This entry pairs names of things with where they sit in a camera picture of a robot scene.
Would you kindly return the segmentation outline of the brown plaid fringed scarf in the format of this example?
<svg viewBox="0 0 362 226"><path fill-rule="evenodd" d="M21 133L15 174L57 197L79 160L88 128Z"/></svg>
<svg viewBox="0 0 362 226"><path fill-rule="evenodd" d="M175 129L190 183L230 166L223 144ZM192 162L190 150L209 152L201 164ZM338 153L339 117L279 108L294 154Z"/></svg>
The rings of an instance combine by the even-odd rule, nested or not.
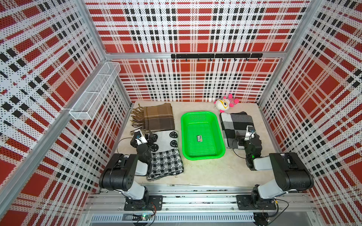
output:
<svg viewBox="0 0 362 226"><path fill-rule="evenodd" d="M138 106L131 112L131 123L136 130L143 132L169 131L175 130L173 109L170 103L157 106Z"/></svg>

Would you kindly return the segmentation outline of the black white smiley scarf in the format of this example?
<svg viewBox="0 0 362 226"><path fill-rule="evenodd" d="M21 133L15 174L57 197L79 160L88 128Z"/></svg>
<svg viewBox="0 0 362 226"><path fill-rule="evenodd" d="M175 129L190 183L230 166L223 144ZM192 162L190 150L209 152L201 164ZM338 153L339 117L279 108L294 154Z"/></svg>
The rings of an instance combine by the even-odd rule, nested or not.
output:
<svg viewBox="0 0 362 226"><path fill-rule="evenodd" d="M178 132L157 131L154 135L156 142L150 146L152 167L147 180L155 181L183 173L184 166L178 148Z"/></svg>

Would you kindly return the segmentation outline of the grey black checked scarf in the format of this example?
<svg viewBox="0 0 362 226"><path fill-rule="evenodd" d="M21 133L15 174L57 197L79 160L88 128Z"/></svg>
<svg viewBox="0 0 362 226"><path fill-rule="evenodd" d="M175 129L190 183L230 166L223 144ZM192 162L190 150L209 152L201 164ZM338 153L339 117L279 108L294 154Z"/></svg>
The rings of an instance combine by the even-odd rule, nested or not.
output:
<svg viewBox="0 0 362 226"><path fill-rule="evenodd" d="M238 138L245 137L248 125L254 126L252 117L246 112L220 113L220 120L226 148L241 149Z"/></svg>

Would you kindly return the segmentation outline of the green plastic basket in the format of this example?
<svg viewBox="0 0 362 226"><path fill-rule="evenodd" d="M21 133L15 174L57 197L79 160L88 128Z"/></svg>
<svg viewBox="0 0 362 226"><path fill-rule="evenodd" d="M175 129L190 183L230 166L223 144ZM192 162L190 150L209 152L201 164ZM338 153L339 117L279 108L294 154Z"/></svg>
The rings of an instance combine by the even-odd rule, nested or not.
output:
<svg viewBox="0 0 362 226"><path fill-rule="evenodd" d="M225 155L225 144L217 116L212 112L190 112L181 117L182 151L191 161L218 159Z"/></svg>

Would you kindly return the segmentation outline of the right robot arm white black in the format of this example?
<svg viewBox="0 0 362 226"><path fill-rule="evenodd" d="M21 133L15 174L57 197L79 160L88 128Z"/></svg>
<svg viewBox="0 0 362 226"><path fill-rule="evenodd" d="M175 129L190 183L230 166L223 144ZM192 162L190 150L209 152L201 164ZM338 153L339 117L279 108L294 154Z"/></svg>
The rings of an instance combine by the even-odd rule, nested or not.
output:
<svg viewBox="0 0 362 226"><path fill-rule="evenodd" d="M262 142L257 134L237 138L246 154L246 165L251 171L273 171L274 178L256 185L251 193L255 202L271 200L288 192L305 191L314 186L314 179L296 153L271 153L261 156Z"/></svg>

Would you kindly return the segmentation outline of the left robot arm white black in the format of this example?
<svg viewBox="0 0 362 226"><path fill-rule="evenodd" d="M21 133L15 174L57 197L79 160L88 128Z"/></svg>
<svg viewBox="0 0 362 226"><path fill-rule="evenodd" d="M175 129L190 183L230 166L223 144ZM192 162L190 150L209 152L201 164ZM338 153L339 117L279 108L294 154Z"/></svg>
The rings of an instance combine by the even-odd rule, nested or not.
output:
<svg viewBox="0 0 362 226"><path fill-rule="evenodd" d="M131 201L148 202L147 188L136 182L134 178L151 174L153 157L150 147L156 141L157 138L152 132L145 136L141 131L134 132L130 144L136 148L137 153L113 154L100 176L100 188L118 191Z"/></svg>

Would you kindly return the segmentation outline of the basket label sticker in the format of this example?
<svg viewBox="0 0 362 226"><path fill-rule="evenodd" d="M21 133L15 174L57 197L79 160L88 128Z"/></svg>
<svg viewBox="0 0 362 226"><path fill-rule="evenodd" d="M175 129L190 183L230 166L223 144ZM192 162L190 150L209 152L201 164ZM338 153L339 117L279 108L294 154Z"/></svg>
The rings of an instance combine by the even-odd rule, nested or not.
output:
<svg viewBox="0 0 362 226"><path fill-rule="evenodd" d="M201 135L198 135L197 136L197 140L198 140L198 142L202 142L203 140L202 140L202 136Z"/></svg>

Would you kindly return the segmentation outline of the pink white plush toy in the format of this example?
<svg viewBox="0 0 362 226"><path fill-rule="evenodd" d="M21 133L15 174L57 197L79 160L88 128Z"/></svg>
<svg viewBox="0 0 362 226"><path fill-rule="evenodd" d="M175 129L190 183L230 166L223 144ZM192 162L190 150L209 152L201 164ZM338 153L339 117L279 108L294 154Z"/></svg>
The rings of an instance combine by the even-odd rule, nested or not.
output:
<svg viewBox="0 0 362 226"><path fill-rule="evenodd" d="M234 107L239 102L240 102L239 99L234 98L232 94L229 94L228 96L225 96L221 99L217 99L214 102L214 104L215 104L215 108L220 113L224 113L225 111L228 111L230 108Z"/></svg>

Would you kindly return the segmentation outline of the green circuit board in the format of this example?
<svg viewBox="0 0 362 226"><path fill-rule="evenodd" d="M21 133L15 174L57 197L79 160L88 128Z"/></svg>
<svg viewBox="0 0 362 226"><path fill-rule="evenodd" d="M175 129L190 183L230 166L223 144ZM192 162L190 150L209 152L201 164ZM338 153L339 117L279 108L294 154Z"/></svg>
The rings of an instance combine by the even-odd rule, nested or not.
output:
<svg viewBox="0 0 362 226"><path fill-rule="evenodd" d="M148 221L153 217L152 214L133 214L132 221Z"/></svg>

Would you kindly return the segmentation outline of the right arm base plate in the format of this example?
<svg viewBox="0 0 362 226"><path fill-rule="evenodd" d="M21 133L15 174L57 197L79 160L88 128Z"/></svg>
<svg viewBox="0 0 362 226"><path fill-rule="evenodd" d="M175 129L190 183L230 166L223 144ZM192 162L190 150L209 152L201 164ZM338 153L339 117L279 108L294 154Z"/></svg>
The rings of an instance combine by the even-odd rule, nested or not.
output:
<svg viewBox="0 0 362 226"><path fill-rule="evenodd" d="M237 195L236 200L239 210L277 210L273 199L261 199L252 195Z"/></svg>

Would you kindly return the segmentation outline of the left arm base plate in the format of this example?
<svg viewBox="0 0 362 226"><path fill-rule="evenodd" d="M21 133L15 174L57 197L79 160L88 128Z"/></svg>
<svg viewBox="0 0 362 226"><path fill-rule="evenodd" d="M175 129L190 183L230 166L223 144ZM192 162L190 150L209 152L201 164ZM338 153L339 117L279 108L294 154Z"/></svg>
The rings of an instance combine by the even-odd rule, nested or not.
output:
<svg viewBox="0 0 362 226"><path fill-rule="evenodd" d="M131 200L130 198L127 198L123 209L125 211L141 211L149 209L160 211L163 206L163 198L162 195L145 196L141 200Z"/></svg>

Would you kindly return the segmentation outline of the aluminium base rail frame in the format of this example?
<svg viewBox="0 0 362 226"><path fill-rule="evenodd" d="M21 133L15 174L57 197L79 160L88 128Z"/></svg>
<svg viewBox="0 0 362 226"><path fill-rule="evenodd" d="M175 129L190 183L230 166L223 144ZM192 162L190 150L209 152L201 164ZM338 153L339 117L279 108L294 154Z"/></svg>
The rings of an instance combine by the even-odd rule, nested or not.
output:
<svg viewBox="0 0 362 226"><path fill-rule="evenodd" d="M237 195L249 187L147 185L150 195L162 195L162 210L125 211L126 198L101 190L89 197L81 226L320 226L322 221L308 194L289 193L275 201L277 210L239 210ZM132 221L133 214L152 214Z"/></svg>

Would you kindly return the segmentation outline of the black hook rail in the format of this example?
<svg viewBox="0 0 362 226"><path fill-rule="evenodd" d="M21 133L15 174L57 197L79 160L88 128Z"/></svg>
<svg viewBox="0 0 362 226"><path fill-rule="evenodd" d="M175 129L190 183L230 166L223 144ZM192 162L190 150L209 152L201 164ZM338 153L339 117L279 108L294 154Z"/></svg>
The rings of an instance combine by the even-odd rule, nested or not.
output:
<svg viewBox="0 0 362 226"><path fill-rule="evenodd" d="M261 59L263 53L208 53L208 54L171 54L171 59Z"/></svg>

